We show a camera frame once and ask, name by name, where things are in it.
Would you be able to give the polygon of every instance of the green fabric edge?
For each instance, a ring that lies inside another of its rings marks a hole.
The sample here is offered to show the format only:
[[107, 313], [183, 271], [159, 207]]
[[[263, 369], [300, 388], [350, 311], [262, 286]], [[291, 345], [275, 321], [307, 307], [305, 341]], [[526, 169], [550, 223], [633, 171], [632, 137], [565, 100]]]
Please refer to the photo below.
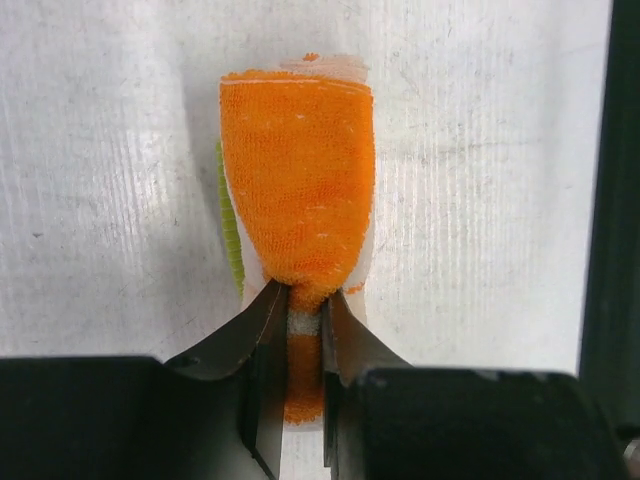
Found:
[[238, 224], [233, 211], [233, 204], [227, 189], [227, 180], [224, 176], [224, 157], [222, 155], [222, 144], [216, 144], [216, 157], [218, 162], [218, 199], [220, 200], [220, 218], [222, 220], [222, 236], [224, 246], [227, 250], [227, 261], [231, 267], [233, 281], [240, 296], [244, 286], [244, 265], [242, 263], [242, 249], [240, 246], [240, 235], [238, 235]]

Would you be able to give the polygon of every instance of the white surface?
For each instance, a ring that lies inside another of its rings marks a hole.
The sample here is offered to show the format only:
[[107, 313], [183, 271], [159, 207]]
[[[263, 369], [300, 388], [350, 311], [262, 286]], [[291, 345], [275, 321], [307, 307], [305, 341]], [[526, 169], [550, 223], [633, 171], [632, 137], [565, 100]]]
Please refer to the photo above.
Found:
[[[572, 371], [605, 0], [0, 0], [0, 355], [166, 358], [236, 313], [217, 79], [362, 55], [370, 327], [426, 364]], [[288, 434], [283, 478], [328, 478]]]

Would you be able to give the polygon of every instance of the terry cloth fabric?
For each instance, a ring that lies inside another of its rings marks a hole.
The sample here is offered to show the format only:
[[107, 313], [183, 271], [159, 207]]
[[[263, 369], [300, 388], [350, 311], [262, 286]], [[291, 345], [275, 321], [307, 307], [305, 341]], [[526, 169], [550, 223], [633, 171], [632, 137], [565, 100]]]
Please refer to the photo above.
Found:
[[292, 286], [290, 424], [322, 414], [321, 303], [343, 288], [365, 321], [375, 180], [366, 74], [356, 57], [310, 54], [278, 70], [232, 73], [220, 82], [220, 190], [229, 193], [221, 207], [235, 278], [244, 274], [242, 308], [271, 278]]

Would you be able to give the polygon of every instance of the orange towel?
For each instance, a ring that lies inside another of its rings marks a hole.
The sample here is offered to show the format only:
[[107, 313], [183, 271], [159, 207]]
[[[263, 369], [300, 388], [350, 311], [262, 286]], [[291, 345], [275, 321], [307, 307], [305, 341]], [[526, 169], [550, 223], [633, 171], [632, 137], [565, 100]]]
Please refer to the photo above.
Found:
[[223, 77], [220, 118], [244, 303], [270, 278], [293, 287], [285, 419], [300, 424], [322, 413], [321, 303], [342, 287], [362, 305], [372, 239], [373, 101], [366, 69], [353, 57], [308, 55], [283, 67]]

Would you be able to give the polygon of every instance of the black bar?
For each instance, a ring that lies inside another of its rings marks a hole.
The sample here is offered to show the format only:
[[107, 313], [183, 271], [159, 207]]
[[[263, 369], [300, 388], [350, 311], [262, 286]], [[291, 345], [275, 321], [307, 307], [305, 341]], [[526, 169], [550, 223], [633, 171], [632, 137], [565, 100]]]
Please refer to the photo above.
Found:
[[640, 1], [613, 3], [580, 378], [622, 436], [640, 428]]

